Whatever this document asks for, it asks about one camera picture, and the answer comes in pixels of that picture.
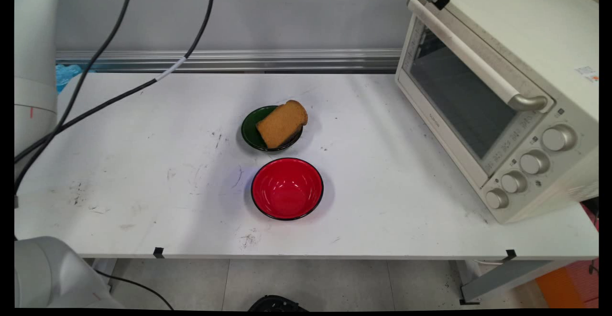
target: red bowl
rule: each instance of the red bowl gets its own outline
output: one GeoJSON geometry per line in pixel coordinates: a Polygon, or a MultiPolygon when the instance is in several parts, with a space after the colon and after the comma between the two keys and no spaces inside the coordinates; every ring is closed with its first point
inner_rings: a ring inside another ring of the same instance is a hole
{"type": "Polygon", "coordinates": [[[306,161],[281,158],[262,166],[251,184],[256,207],[270,218],[294,220],[312,212],[323,197],[323,179],[306,161]]]}

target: cable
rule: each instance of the cable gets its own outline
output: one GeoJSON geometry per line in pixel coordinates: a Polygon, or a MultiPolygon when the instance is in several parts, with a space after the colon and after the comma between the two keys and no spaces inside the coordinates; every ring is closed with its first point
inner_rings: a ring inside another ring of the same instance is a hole
{"type": "Polygon", "coordinates": [[[125,0],[124,1],[123,7],[121,9],[121,13],[119,15],[119,18],[117,19],[117,22],[115,23],[114,28],[111,31],[109,37],[107,37],[107,39],[104,42],[104,44],[102,44],[102,46],[98,49],[98,52],[96,52],[96,54],[94,54],[94,56],[91,58],[91,60],[87,64],[87,67],[85,67],[85,70],[83,70],[83,74],[81,74],[81,78],[79,79],[78,83],[76,84],[76,88],[75,88],[74,93],[72,94],[72,97],[70,98],[70,102],[68,102],[68,105],[66,107],[66,111],[64,111],[64,114],[62,115],[61,119],[57,123],[57,126],[55,126],[55,129],[53,129],[53,131],[51,133],[49,133],[49,135],[47,135],[46,140],[44,141],[42,146],[40,146],[40,149],[38,151],[36,151],[36,153],[32,156],[32,158],[30,158],[28,163],[26,163],[26,165],[22,169],[21,173],[19,174],[19,176],[15,180],[15,195],[17,195],[17,190],[19,189],[19,185],[21,185],[23,177],[28,172],[28,169],[30,168],[30,166],[32,166],[34,161],[36,161],[36,159],[40,156],[42,151],[48,146],[49,142],[52,141],[53,137],[55,137],[55,135],[57,135],[59,133],[59,130],[61,129],[62,125],[64,124],[64,121],[66,121],[66,118],[68,117],[68,114],[70,113],[70,110],[72,109],[72,105],[74,105],[74,102],[77,99],[78,93],[81,90],[81,86],[83,85],[83,81],[85,80],[85,77],[87,76],[87,73],[89,72],[91,66],[96,62],[96,60],[98,59],[100,54],[102,54],[102,52],[104,52],[104,50],[107,48],[109,43],[111,43],[111,40],[113,40],[115,34],[117,33],[117,30],[119,30],[121,22],[123,21],[123,17],[125,16],[125,11],[127,10],[127,5],[129,3],[130,3],[130,0],[125,0]]]}
{"type": "Polygon", "coordinates": [[[98,272],[98,274],[100,274],[100,275],[104,275],[104,276],[105,276],[105,277],[107,277],[107,278],[110,278],[110,279],[115,279],[115,280],[118,280],[118,281],[125,281],[126,283],[132,283],[132,284],[134,284],[134,285],[136,285],[136,286],[139,286],[139,287],[144,288],[145,290],[148,290],[148,291],[150,291],[150,292],[153,292],[153,294],[155,294],[155,296],[158,296],[158,297],[159,297],[159,298],[160,298],[162,301],[164,301],[164,303],[166,303],[166,305],[167,305],[167,306],[170,308],[170,310],[174,310],[174,309],[175,309],[175,308],[173,308],[173,307],[172,307],[172,305],[170,305],[170,303],[168,303],[168,301],[166,301],[166,298],[162,297],[162,295],[161,295],[161,294],[158,294],[158,293],[157,293],[155,290],[153,290],[152,288],[148,288],[148,287],[146,287],[146,286],[144,286],[144,285],[142,285],[142,284],[140,284],[140,283],[136,283],[135,281],[131,281],[131,280],[129,280],[129,279],[124,279],[124,278],[120,278],[120,277],[114,277],[113,275],[108,275],[108,274],[106,274],[106,273],[102,273],[102,272],[100,272],[99,270],[95,270],[95,271],[96,271],[96,272],[98,272]]]}
{"type": "MultiPolygon", "coordinates": [[[[204,17],[204,21],[202,22],[202,25],[197,33],[197,36],[195,38],[195,40],[192,43],[192,46],[189,48],[189,50],[187,51],[187,53],[185,54],[184,57],[182,57],[181,59],[179,59],[179,61],[173,65],[172,67],[170,67],[168,70],[164,71],[162,74],[160,74],[159,76],[155,77],[155,79],[151,79],[150,81],[147,81],[146,83],[140,85],[139,87],[135,87],[134,89],[131,89],[129,91],[124,92],[121,95],[116,96],[115,98],[111,98],[110,100],[108,100],[107,102],[104,102],[100,105],[98,105],[97,107],[94,107],[93,109],[90,109],[88,111],[86,111],[85,113],[77,116],[76,118],[70,120],[69,122],[66,122],[59,130],[58,133],[61,133],[62,131],[68,129],[68,127],[76,124],[77,122],[83,120],[84,118],[87,118],[88,116],[96,113],[97,111],[104,109],[105,107],[123,99],[128,97],[129,95],[134,94],[135,92],[138,92],[142,89],[144,89],[145,87],[148,87],[150,85],[153,85],[155,83],[157,83],[157,81],[159,81],[160,79],[162,79],[163,77],[166,77],[168,74],[172,73],[173,71],[175,71],[186,59],[188,59],[190,57],[190,55],[193,53],[193,50],[195,49],[195,46],[197,46],[197,43],[199,42],[202,33],[204,32],[206,25],[208,24],[208,19],[210,18],[210,12],[212,11],[212,2],[213,0],[208,0],[208,8],[206,9],[206,15],[204,17]]],[[[15,164],[17,164],[19,161],[21,161],[21,159],[23,157],[25,157],[26,155],[28,155],[29,153],[31,153],[33,150],[35,150],[35,148],[37,148],[38,146],[40,146],[48,137],[49,135],[45,135],[44,137],[40,138],[37,142],[35,142],[34,144],[31,144],[30,146],[28,146],[28,148],[26,148],[26,150],[23,150],[21,153],[19,153],[18,155],[15,156],[15,164]]]]}

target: oven glass window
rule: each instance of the oven glass window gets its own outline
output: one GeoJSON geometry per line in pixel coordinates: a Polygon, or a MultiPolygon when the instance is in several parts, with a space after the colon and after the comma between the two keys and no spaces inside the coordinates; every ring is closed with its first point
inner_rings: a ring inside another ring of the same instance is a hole
{"type": "Polygon", "coordinates": [[[534,112],[517,113],[506,105],[426,26],[414,58],[406,59],[403,68],[487,173],[509,149],[493,152],[505,137],[504,131],[514,127],[517,115],[529,122],[538,117],[534,112]]]}

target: bread slice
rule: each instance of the bread slice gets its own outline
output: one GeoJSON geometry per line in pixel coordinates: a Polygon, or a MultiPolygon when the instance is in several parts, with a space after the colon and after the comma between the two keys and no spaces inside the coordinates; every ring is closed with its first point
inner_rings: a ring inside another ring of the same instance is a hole
{"type": "Polygon", "coordinates": [[[306,109],[295,100],[276,107],[256,124],[269,149],[278,148],[308,123],[306,109]]]}

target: toaster oven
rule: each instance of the toaster oven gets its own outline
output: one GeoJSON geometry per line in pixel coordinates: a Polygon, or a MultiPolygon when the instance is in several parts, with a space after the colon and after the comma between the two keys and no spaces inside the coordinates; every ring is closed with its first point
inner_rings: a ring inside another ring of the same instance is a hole
{"type": "Polygon", "coordinates": [[[599,195],[599,5],[412,12],[395,80],[500,223],[599,195]]]}

